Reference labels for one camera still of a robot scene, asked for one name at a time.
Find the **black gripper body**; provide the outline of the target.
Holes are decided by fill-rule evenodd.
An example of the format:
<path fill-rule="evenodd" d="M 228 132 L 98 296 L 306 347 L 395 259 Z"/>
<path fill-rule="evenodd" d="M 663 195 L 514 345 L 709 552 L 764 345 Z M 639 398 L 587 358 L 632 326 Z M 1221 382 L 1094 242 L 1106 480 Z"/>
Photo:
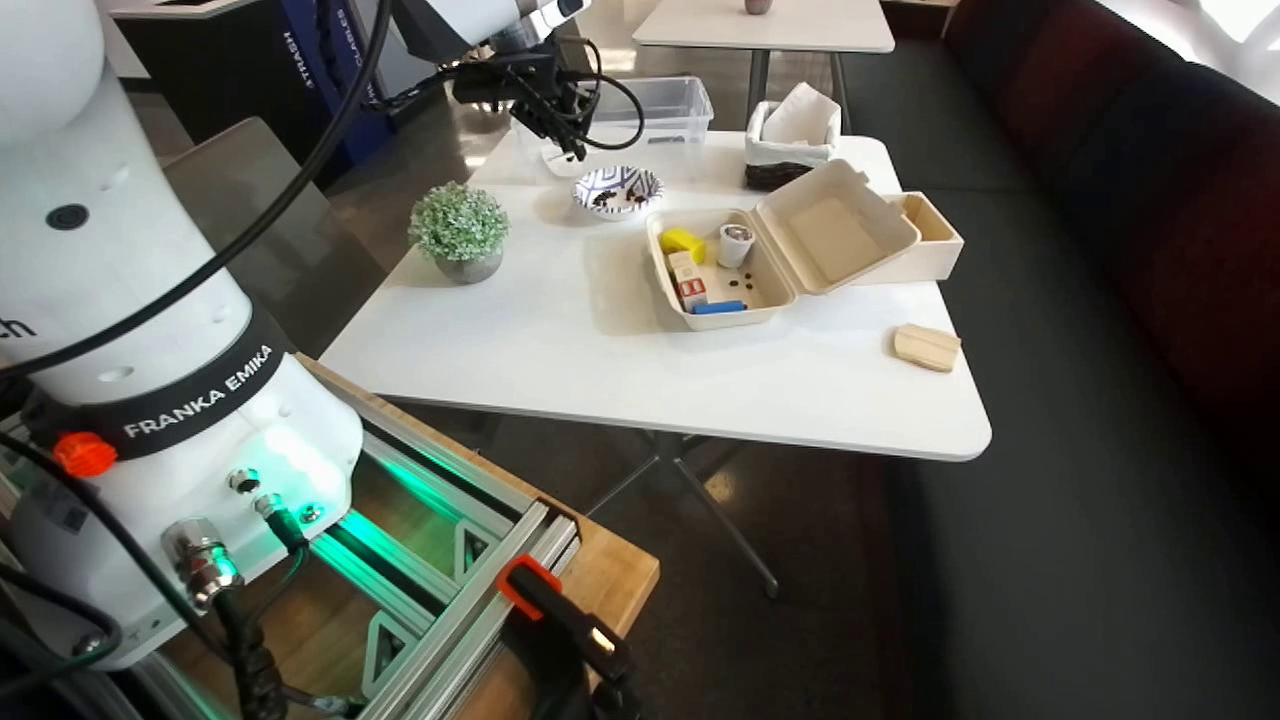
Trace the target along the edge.
<path fill-rule="evenodd" d="M 585 144 L 602 93 L 556 47 L 471 62 L 448 71 L 462 104 L 503 104 L 534 138 Z"/>

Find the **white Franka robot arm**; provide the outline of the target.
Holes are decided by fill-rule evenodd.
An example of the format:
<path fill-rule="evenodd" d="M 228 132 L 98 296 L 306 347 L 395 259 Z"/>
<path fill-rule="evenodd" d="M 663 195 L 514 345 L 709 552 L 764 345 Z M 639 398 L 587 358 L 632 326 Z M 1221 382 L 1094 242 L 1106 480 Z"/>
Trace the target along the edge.
<path fill-rule="evenodd" d="M 15 559 L 62 656 L 129 668 L 353 512 L 365 420 L 160 171 L 98 0 L 0 0 L 0 365 L 35 390 Z"/>

